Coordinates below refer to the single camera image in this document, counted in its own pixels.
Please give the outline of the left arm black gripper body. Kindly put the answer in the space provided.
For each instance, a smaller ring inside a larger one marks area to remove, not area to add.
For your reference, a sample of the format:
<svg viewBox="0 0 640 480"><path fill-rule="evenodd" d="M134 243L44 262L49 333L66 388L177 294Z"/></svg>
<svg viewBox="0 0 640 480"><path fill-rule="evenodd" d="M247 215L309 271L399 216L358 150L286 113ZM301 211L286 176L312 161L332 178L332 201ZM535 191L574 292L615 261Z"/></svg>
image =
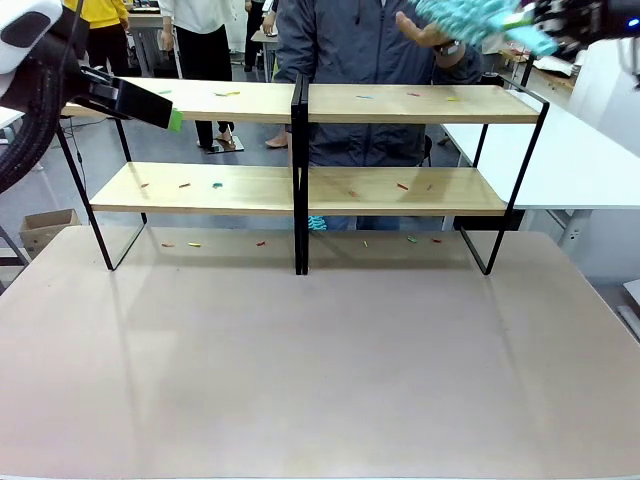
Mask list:
<svg viewBox="0 0 640 480"><path fill-rule="evenodd" d="M49 52L49 114L60 115L68 103L123 119L116 109L118 88L114 78L102 71L81 65L64 49Z"/></svg>

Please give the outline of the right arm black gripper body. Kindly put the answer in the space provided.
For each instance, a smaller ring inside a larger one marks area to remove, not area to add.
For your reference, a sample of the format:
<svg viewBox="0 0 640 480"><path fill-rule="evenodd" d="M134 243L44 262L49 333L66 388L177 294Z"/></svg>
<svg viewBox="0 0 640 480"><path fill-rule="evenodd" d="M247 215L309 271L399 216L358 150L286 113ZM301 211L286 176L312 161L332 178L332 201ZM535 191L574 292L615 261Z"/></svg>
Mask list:
<svg viewBox="0 0 640 480"><path fill-rule="evenodd" d="M604 30L606 6L605 1L534 1L534 24L563 48L589 46L607 39Z"/></svg>

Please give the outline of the person left hand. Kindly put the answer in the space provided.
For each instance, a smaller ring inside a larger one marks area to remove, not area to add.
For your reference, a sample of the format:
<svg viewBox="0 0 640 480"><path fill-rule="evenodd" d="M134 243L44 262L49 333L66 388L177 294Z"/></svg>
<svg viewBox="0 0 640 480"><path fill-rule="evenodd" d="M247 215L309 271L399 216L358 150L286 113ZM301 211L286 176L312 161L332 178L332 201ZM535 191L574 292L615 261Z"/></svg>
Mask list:
<svg viewBox="0 0 640 480"><path fill-rule="evenodd" d="M403 12L395 15L396 25L410 40L421 47L432 48L438 55L452 56L461 51L463 43L444 34L435 23L420 28Z"/></svg>

